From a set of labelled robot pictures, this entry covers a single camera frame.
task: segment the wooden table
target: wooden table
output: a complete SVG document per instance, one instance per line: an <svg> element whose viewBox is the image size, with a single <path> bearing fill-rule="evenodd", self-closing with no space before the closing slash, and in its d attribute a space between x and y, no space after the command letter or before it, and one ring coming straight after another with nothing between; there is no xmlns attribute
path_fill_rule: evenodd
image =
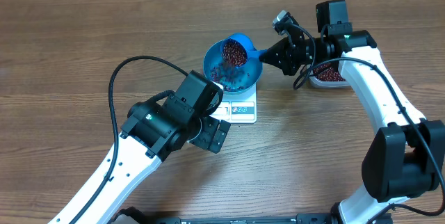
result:
<svg viewBox="0 0 445 224"><path fill-rule="evenodd" d="M0 0L0 223L46 223L80 189L113 135L108 79L122 60L160 56L201 70L206 50L234 32L258 48L280 39L282 9L316 32L327 0ZM386 66L429 119L445 119L444 0L346 0L354 29L375 38ZM166 162L122 207L183 218L324 212L361 183L371 124L351 89L292 90L295 77L265 66L258 121L232 125L219 154L192 145ZM118 124L135 102L183 77L138 61L115 84ZM436 210L439 190L410 205ZM395 213L397 223L443 223Z"/></svg>

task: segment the wood grain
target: wood grain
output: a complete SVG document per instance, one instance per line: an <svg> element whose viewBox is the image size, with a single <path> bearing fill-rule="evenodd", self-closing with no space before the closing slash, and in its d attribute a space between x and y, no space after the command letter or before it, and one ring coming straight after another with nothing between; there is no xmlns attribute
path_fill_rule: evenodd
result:
<svg viewBox="0 0 445 224"><path fill-rule="evenodd" d="M240 31L258 48L280 37L282 9L316 34L326 0L0 0L0 223L46 223L89 178L113 142L108 79L125 58L161 56L201 70L206 50ZM443 0L347 0L356 30L371 32L409 100L444 119ZM124 206L183 218L289 216L329 211L361 183L373 140L351 89L295 92L295 77L264 67L258 122L232 125L219 154L190 145L129 196ZM118 124L130 106L183 77L140 61L115 84ZM439 207L438 191L410 202ZM443 223L400 210L397 223Z"/></svg>

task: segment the blue bowl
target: blue bowl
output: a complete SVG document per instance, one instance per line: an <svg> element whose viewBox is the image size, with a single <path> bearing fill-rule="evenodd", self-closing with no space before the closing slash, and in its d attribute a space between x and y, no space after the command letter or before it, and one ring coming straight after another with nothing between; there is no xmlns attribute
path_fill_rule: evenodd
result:
<svg viewBox="0 0 445 224"><path fill-rule="evenodd" d="M222 65L221 63L224 63L223 55L221 54L221 45L224 41L225 40L221 40L220 42L215 43L207 51L206 56L204 57L204 76L211 81L214 81L211 76L212 69L214 67L219 67L220 65ZM233 67L233 69L236 70L236 74L231 77L233 78L233 83L230 83L224 79L221 79L221 81L218 83L223 86L228 85L231 88L239 88L241 86L243 88L235 89L233 91L225 90L224 94L226 95L238 95L253 87L253 85L256 84L256 82L259 80L259 77L261 76L261 73L263 72L263 63L258 61L258 59L250 58L248 59L246 64L242 65L241 67Z"/></svg>

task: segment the white container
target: white container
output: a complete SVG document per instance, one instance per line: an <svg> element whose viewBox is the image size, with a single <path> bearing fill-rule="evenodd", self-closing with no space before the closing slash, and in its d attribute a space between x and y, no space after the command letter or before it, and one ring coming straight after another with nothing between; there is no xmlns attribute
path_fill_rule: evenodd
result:
<svg viewBox="0 0 445 224"><path fill-rule="evenodd" d="M347 81L320 81L317 77L309 77L309 80L315 88L347 88L350 86Z"/></svg>

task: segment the white scale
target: white scale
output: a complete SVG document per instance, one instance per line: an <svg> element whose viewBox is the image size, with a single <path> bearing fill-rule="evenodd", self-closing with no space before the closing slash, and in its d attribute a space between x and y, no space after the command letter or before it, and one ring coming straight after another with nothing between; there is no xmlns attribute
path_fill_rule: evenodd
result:
<svg viewBox="0 0 445 224"><path fill-rule="evenodd" d="M255 123L257 121L257 85L253 85L239 95L224 94L221 105L211 116L230 123Z"/></svg>

